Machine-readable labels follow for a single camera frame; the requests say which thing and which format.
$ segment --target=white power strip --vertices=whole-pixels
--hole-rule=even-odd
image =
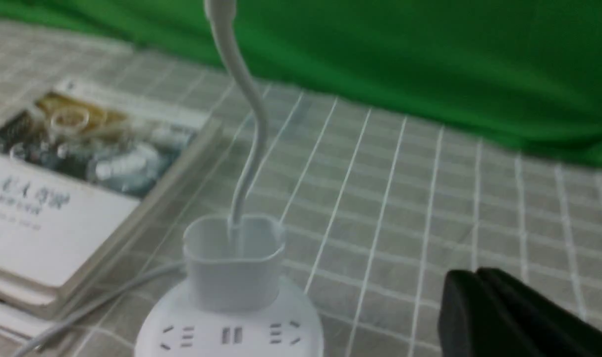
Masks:
[[[238,314],[197,310],[188,294],[185,281],[158,302],[142,325],[136,357],[323,357],[319,315],[285,278],[272,305]]]

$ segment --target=white cable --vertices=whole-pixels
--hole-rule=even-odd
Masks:
[[[228,219],[228,239],[230,240],[230,246],[235,248],[236,255],[242,255],[244,242],[243,237],[240,235],[241,216],[248,188],[253,180],[255,180],[259,165],[263,159],[263,154],[265,153],[268,140],[268,116],[262,97],[256,88],[255,82],[252,80],[246,63],[239,51],[237,40],[235,39],[232,21],[235,19],[237,13],[236,0],[204,0],[204,6],[206,9],[206,16],[211,23],[213,38],[215,39],[215,45],[217,46],[221,60],[224,63],[226,70],[228,70],[228,73],[235,79],[237,86],[239,86],[240,90],[244,93],[256,118],[253,145],[250,149],[250,154],[246,165],[244,166],[244,170],[239,178],[239,182],[237,183],[230,217]],[[81,309],[76,310],[53,327],[31,339],[28,343],[19,348],[12,357],[24,357],[38,346],[47,343],[51,338],[60,334],[63,330],[68,329],[78,320],[113,298],[116,298],[123,292],[133,289],[160,275],[178,271],[183,268],[183,266],[184,263],[179,262],[159,267],[158,269],[154,269],[125,283],[119,289],[113,290],[113,292],[104,294]]]
[[[133,280],[130,280],[127,283],[124,283],[121,287],[119,287],[116,290],[113,290],[112,292],[103,294],[96,300],[88,303],[87,305],[85,305],[84,307],[81,307],[80,309],[76,310],[75,312],[72,312],[69,316],[67,316],[67,318],[59,321],[53,327],[50,327],[49,329],[45,330],[44,332],[40,333],[39,335],[37,335],[36,337],[31,339],[30,341],[25,343],[23,346],[21,346],[21,348],[19,348],[18,350],[16,350],[14,352],[12,357],[24,357],[25,355],[30,353],[35,348],[47,343],[47,341],[49,341],[50,339],[52,339],[55,336],[57,336],[58,334],[60,334],[63,330],[67,330],[70,326],[74,325],[74,323],[76,323],[78,320],[80,320],[81,318],[84,318],[87,314],[89,314],[90,312],[92,312],[95,309],[98,309],[105,303],[108,303],[110,300],[112,300],[113,298],[116,298],[123,292],[133,289],[133,288],[137,287],[138,285],[144,284],[144,283],[148,282],[149,280],[155,279],[160,275],[179,271],[183,267],[184,267],[183,262],[167,264],[165,266],[161,266],[157,269],[153,269],[153,270],[149,271],[148,273],[142,274],[141,276],[138,276],[137,278],[134,278]]]
[[[246,194],[259,169],[268,140],[268,115],[262,97],[256,88],[244,58],[242,58],[232,22],[237,13],[236,0],[204,0],[206,16],[211,23],[217,51],[228,73],[244,93],[255,113],[255,137],[244,170],[241,173],[235,195],[232,200],[228,219],[229,246],[235,249],[235,255],[241,256],[244,239],[241,235],[241,216],[244,210]]]

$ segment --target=round power strip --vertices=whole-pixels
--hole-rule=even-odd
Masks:
[[[195,309],[188,287],[178,284],[151,310],[135,357],[323,357],[319,315],[288,279],[269,307],[235,314]]]

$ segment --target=green backdrop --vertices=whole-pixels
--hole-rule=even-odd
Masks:
[[[0,15],[219,65],[201,0],[0,0]],[[602,0],[239,0],[256,75],[602,166]]]

